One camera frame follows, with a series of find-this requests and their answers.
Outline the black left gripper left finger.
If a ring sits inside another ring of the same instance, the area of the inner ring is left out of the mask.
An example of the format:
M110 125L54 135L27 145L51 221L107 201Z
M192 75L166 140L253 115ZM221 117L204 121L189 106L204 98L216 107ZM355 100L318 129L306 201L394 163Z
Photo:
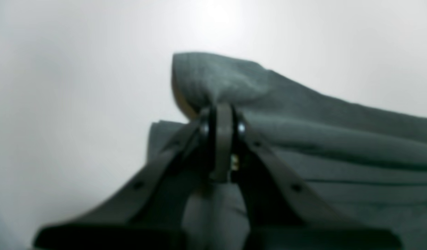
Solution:
M42 250L185 250L182 218L191 193L212 169L199 163L214 108L205 108L115 195L80 217L45 226Z

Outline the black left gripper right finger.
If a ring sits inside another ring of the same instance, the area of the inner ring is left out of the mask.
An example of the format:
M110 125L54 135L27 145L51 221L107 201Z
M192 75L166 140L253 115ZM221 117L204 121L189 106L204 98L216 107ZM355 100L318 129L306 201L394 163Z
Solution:
M391 231L326 203L229 104L216 107L216 180L239 187L250 225L244 250L401 249Z

